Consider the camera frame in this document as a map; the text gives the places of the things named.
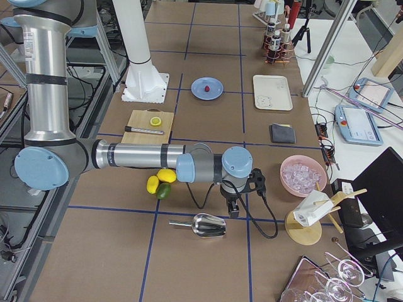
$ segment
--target white pillar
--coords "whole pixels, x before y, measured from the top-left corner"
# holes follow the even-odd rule
[[[163,103],[169,74],[160,74],[151,62],[140,0],[113,0],[130,60],[123,101]]]

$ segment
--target lemon slice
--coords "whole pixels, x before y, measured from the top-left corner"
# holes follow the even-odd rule
[[[159,126],[161,124],[162,124],[162,120],[158,116],[155,116],[155,117],[151,118],[151,120],[150,120],[151,126]]]

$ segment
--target light blue joint cover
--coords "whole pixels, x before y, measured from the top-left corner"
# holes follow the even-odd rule
[[[15,158],[14,166],[18,177],[34,189],[55,189],[69,180],[63,160],[45,148],[24,148]]]
[[[195,181],[195,162],[190,154],[181,154],[176,159],[176,177],[181,182]]]
[[[72,38],[94,38],[96,37],[98,28],[96,25],[89,27],[73,27],[67,36]]]
[[[21,27],[21,25],[19,25],[17,21],[14,20],[14,17],[5,17],[0,20],[0,23],[9,27]]]
[[[252,155],[242,147],[232,147],[227,149],[222,155],[222,166],[236,178],[248,177],[252,171]]]
[[[33,8],[34,6],[41,5],[47,0],[8,0],[12,5],[19,8]]]

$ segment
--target computer monitor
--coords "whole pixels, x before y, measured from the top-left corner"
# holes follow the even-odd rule
[[[387,239],[354,249],[353,254],[357,258],[367,258],[394,249],[401,253],[403,260],[402,178],[403,159],[389,147],[352,182],[355,191],[363,188],[368,190],[358,198]]]

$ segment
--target pink bowl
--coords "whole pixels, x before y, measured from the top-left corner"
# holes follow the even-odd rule
[[[309,169],[314,169],[316,172],[318,172],[321,175],[321,179],[319,181],[319,189],[320,191],[323,190],[326,187],[327,183],[327,174],[326,171],[323,169],[323,167],[318,163],[316,160],[311,159],[310,157],[304,156],[304,155],[293,155],[290,157],[287,157],[281,164],[280,167],[280,181],[283,187],[290,192],[291,194],[298,196],[298,197],[307,197],[308,194],[300,193],[296,190],[294,190],[292,187],[290,187],[286,182],[285,179],[283,178],[283,174],[281,173],[282,170],[285,167],[288,167],[290,165],[295,165],[295,164],[302,164],[306,165]]]

